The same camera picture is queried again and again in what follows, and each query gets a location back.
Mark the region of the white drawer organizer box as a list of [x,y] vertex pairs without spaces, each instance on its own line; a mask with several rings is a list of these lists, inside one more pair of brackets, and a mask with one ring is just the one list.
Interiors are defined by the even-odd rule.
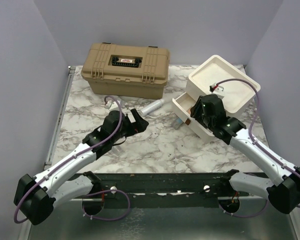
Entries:
[[239,118],[255,97],[254,90],[261,86],[219,55],[212,55],[188,76],[185,91],[195,101],[209,95],[210,86],[224,80],[225,96],[222,99],[228,116]]

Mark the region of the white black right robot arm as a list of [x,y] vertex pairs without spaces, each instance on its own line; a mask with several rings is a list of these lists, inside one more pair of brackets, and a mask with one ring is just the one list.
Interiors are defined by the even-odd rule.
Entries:
[[283,214],[300,206],[300,166],[283,159],[260,142],[244,123],[227,116],[223,101],[215,94],[199,96],[190,109],[191,118],[255,163],[266,178],[234,170],[220,182],[219,189],[230,196],[246,192],[268,200]]

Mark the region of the white cosmetic tube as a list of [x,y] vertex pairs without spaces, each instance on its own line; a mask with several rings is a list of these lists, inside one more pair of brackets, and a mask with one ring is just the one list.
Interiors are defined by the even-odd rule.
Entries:
[[151,114],[152,112],[156,111],[157,109],[161,108],[165,103],[165,100],[163,98],[158,99],[150,104],[148,104],[147,106],[143,107],[140,110],[140,113],[143,117]]

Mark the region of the white pull-out drawer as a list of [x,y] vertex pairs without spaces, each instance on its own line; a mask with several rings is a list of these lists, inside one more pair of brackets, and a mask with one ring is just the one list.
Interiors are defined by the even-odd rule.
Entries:
[[200,125],[194,118],[190,116],[190,109],[195,105],[196,101],[186,92],[177,98],[172,99],[172,111],[188,126],[204,143],[210,143],[216,138],[211,131]]

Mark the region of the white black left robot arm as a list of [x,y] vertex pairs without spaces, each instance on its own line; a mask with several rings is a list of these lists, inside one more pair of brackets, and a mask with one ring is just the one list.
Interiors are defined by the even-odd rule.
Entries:
[[13,220],[22,212],[33,225],[45,221],[54,208],[76,197],[96,197],[101,186],[91,173],[71,179],[83,167],[93,163],[117,145],[121,138],[143,133],[149,122],[136,109],[131,110],[134,121],[120,110],[112,110],[103,124],[85,136],[82,142],[65,158],[35,176],[25,174],[17,184],[13,203],[16,205]]

